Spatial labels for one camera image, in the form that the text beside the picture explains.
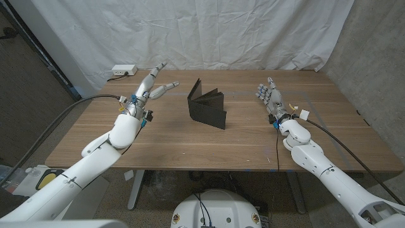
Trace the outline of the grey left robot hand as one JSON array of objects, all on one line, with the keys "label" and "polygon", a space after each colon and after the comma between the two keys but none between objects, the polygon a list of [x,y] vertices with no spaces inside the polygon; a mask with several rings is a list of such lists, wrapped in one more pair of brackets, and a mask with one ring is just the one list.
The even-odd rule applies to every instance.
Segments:
[{"label": "grey left robot hand", "polygon": [[144,117],[145,105],[149,100],[155,100],[163,96],[167,91],[180,85],[179,81],[161,85],[153,89],[156,78],[159,72],[167,65],[167,62],[162,62],[155,66],[147,76],[144,77],[138,88],[131,95],[130,100],[125,101],[123,114],[130,115],[138,120]]}]

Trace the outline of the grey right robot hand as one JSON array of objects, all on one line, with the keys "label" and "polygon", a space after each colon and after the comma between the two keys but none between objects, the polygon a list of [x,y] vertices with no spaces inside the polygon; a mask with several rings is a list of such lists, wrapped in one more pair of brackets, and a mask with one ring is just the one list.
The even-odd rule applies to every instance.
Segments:
[{"label": "grey right robot hand", "polygon": [[290,113],[287,111],[281,92],[277,89],[271,77],[268,77],[268,85],[260,84],[256,97],[262,100],[267,112],[273,117],[277,124],[290,119]]}]

